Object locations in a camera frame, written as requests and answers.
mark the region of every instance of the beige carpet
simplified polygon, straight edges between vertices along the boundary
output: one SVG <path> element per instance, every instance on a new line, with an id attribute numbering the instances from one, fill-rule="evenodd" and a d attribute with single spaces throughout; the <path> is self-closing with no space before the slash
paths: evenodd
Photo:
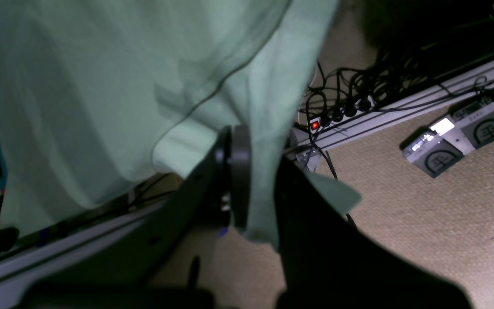
<path id="1" fill-rule="evenodd" d="M 374 61 L 376 52 L 362 30 L 367 24 L 363 16 L 379 16 L 376 5 L 382 2 L 370 3 L 341 2 L 319 58 L 326 73 L 337 67 L 365 68 Z M 379 21 L 369 24 L 379 27 Z M 426 114 L 335 148 L 331 159 L 339 178 L 363 196 L 352 213 L 360 229 L 400 256 L 459 283 L 474 308 L 494 309 L 494 143 L 437 179 L 409 164 L 398 148 L 420 125 L 443 113 Z M 324 163 L 317 172 L 331 176 Z M 234 232 L 218 243 L 214 268 L 222 305 L 271 308 L 285 286 L 277 254 Z"/>

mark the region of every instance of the fabric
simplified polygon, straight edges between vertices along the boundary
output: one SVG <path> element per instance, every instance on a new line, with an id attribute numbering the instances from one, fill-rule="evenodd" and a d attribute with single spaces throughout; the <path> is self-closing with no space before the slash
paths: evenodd
<path id="1" fill-rule="evenodd" d="M 218 129 L 248 124 L 244 235 L 276 245 L 274 177 L 336 6 L 0 1 L 0 142 L 9 170 L 2 227 L 26 235 L 156 172 L 186 177 Z M 359 199 L 333 188 L 351 197 L 334 200 L 342 212 Z"/>

